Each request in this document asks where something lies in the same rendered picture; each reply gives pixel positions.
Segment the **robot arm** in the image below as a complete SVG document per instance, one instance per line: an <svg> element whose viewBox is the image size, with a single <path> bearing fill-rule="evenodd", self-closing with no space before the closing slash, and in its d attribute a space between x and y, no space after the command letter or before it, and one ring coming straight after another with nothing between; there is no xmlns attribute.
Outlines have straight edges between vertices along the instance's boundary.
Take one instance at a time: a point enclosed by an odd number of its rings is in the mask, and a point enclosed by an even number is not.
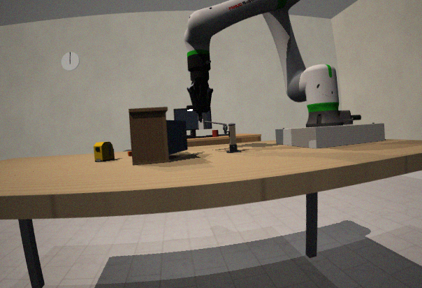
<svg viewBox="0 0 422 288"><path fill-rule="evenodd" d="M295 102L307 99L306 127L353 124L353 120L360 120L361 116L351 115L350 110L338 110L335 68L327 64L305 68L289 19L290 7L299 1L229 0L193 12L184 34L188 71L210 70L213 35L237 22L263 14L278 51L288 97Z"/></svg>

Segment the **yellow tape measure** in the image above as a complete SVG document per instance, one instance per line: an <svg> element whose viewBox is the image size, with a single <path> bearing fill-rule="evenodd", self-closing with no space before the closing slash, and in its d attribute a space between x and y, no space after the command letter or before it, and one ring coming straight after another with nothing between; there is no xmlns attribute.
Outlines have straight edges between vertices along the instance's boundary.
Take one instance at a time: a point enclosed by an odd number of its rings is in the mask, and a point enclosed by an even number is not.
<svg viewBox="0 0 422 288"><path fill-rule="evenodd" d="M109 161L115 159L114 149L111 142L100 142L94 145L94 159L97 161Z"/></svg>

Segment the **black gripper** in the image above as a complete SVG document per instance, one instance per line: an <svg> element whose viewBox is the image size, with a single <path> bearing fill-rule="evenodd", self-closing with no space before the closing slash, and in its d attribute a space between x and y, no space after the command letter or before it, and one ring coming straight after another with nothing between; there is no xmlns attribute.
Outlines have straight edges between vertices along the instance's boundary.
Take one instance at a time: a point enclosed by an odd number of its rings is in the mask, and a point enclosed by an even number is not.
<svg viewBox="0 0 422 288"><path fill-rule="evenodd" d="M194 111L198 113L199 129L208 129L207 115L210 110L210 103L213 89L209 88L209 71L204 69L193 70L190 73L191 86L187 88Z"/></svg>

